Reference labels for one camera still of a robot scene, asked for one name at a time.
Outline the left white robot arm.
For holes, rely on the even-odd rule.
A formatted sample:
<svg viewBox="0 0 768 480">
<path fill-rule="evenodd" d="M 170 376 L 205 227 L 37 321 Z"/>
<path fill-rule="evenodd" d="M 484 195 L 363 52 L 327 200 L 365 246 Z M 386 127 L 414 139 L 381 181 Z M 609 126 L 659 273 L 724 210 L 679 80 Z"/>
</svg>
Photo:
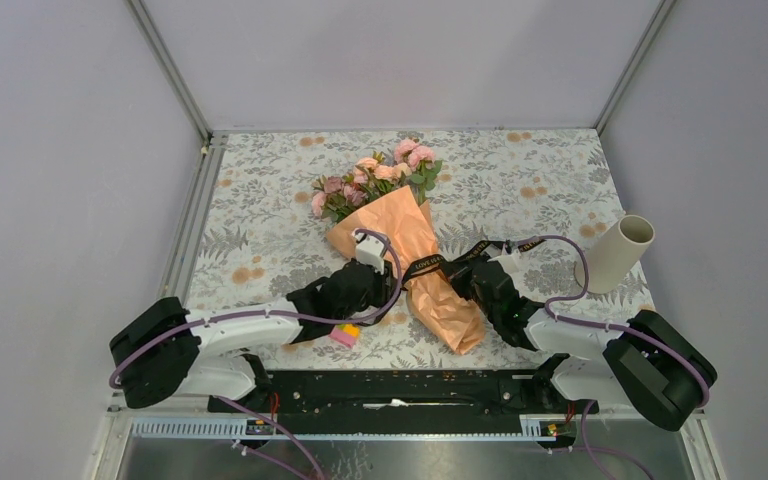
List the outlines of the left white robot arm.
<svg viewBox="0 0 768 480">
<path fill-rule="evenodd" d="M 161 298 L 110 340 L 109 384 L 132 409 L 204 395 L 259 410 L 271 387 L 250 348 L 312 341 L 341 324 L 373 325 L 398 298 L 400 273 L 390 261 L 376 268 L 351 260 L 271 303 L 224 311 L 188 310 L 176 297 Z"/>
</svg>

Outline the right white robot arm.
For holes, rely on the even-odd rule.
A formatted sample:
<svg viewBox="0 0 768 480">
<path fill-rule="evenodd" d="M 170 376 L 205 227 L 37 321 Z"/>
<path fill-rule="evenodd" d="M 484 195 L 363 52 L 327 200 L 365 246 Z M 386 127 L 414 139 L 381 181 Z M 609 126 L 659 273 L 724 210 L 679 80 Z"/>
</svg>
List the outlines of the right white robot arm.
<svg viewBox="0 0 768 480">
<path fill-rule="evenodd" d="M 482 255 L 446 262 L 442 274 L 505 343 L 548 354 L 533 386 L 543 410 L 593 400 L 632 407 L 653 425 L 677 431 L 707 403 L 717 370 L 660 314 L 640 311 L 609 324 L 550 315 L 544 303 L 519 293 L 507 268 Z"/>
</svg>

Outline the peach paper flower bouquet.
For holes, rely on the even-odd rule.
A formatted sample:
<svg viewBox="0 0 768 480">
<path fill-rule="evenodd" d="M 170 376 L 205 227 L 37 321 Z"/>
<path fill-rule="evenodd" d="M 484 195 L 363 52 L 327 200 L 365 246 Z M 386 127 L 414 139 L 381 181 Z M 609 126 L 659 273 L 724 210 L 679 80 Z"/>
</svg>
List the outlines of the peach paper flower bouquet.
<svg viewBox="0 0 768 480">
<path fill-rule="evenodd" d="M 465 354 L 486 329 L 478 307 L 458 296 L 443 274 L 428 199 L 442 169 L 431 147 L 406 138 L 390 156 L 375 151 L 342 175 L 316 177 L 312 212 L 333 223 L 326 240 L 344 256 L 354 230 L 385 235 L 400 262 L 411 313 L 453 352 Z"/>
</svg>

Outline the black gold-lettered ribbon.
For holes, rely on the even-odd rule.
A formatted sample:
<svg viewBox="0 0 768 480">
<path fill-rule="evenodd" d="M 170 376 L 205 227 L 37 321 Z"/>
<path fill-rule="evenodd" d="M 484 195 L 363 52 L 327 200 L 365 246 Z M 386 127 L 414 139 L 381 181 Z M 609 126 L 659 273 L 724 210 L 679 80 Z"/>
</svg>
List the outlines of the black gold-lettered ribbon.
<svg viewBox="0 0 768 480">
<path fill-rule="evenodd" d="M 512 240 L 481 240 L 469 251 L 453 260 L 448 260 L 440 254 L 433 254 L 428 257 L 416 260 L 410 264 L 406 272 L 401 276 L 401 280 L 407 282 L 427 274 L 438 273 L 448 283 L 446 279 L 446 265 L 450 262 L 470 260 L 478 257 L 487 257 L 493 261 L 492 258 L 498 255 L 502 248 L 506 245 L 516 245 L 522 253 L 525 253 L 541 245 L 543 242 L 544 241 L 542 239 L 537 237 L 534 237 L 529 241 L 519 242 Z"/>
</svg>

